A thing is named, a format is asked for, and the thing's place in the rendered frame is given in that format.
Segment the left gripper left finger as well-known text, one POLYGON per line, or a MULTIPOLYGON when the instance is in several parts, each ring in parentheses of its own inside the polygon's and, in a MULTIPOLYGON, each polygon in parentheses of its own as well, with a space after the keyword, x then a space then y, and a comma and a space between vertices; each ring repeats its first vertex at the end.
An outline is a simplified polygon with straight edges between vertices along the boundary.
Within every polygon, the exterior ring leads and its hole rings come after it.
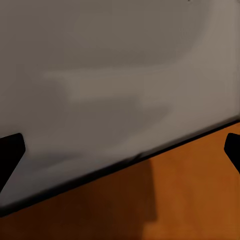
POLYGON ((26 151, 21 133, 0 138, 0 192, 26 151))

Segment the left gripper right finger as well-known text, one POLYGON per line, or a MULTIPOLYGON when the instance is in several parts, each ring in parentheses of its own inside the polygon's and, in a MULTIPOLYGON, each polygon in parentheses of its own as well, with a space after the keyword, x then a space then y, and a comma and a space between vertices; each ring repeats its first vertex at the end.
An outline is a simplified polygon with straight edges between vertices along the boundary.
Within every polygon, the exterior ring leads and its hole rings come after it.
POLYGON ((227 135, 224 151, 240 173, 240 135, 229 133, 227 135))

